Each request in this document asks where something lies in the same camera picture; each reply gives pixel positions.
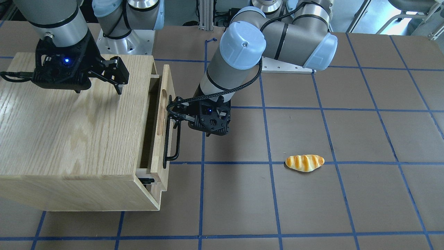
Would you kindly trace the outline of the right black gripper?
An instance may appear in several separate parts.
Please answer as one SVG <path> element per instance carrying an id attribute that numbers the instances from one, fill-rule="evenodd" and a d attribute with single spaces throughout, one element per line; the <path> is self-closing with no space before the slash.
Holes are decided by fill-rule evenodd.
<path id="1" fill-rule="evenodd" d="M 40 39 L 35 49 L 32 83 L 43 89 L 74 90 L 79 93 L 91 87 L 90 77 L 114 86 L 118 95 L 129 83 L 129 71 L 119 56 L 101 57 L 92 36 L 85 36 L 68 47 L 55 46 L 49 36 Z"/>

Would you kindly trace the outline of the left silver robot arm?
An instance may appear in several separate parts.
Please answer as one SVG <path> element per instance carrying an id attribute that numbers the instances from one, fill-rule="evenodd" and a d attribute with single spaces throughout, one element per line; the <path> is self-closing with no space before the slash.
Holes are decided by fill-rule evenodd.
<path id="1" fill-rule="evenodd" d="M 267 57 L 313 70 L 332 62 L 338 39 L 329 30 L 332 0 L 300 0 L 282 16 L 268 19 L 257 7 L 240 9 L 223 33 L 192 98 L 177 97 L 168 117 L 207 136 L 226 135 L 235 92 L 259 78 Z"/>

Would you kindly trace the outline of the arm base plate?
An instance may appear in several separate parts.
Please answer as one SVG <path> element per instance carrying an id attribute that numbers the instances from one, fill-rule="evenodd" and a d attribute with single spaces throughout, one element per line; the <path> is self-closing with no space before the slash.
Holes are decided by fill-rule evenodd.
<path id="1" fill-rule="evenodd" d="M 96 44 L 101 54 L 152 55 L 155 34 L 154 30 L 132 30 L 127 37 L 114 40 L 100 31 Z"/>
<path id="2" fill-rule="evenodd" d="M 263 73 L 312 74 L 312 73 L 316 73 L 317 71 L 263 56 L 262 57 L 262 72 Z"/>

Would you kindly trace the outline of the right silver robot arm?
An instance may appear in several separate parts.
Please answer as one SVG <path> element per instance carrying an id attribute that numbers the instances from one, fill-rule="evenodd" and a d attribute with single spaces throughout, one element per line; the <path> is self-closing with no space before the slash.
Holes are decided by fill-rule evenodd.
<path id="1" fill-rule="evenodd" d="M 14 83 L 30 81 L 43 89 L 80 93 L 90 89 L 91 78 L 97 78 L 113 85 L 121 95 L 130 74 L 119 55 L 141 51 L 143 43 L 135 30 L 164 27 L 163 0 L 92 1 L 106 47 L 114 54 L 106 60 L 79 0 L 15 0 L 14 4 L 40 37 L 35 49 L 35 69 L 1 72 L 1 77 Z"/>

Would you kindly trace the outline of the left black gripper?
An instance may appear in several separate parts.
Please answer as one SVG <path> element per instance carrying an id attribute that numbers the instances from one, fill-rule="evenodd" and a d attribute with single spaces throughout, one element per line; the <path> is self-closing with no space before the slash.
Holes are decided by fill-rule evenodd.
<path id="1" fill-rule="evenodd" d="M 206 136 L 226 135 L 231 121 L 231 101 L 222 102 L 223 98 L 218 101 L 199 100 L 200 97 L 187 99 L 177 97 L 169 104 L 170 109 L 176 106 L 188 106 L 187 115 L 194 118 L 190 121 L 187 115 L 169 115 L 169 118 L 174 121 L 173 127 L 181 127 L 182 121 L 189 121 L 188 126 L 191 129 L 205 132 Z"/>

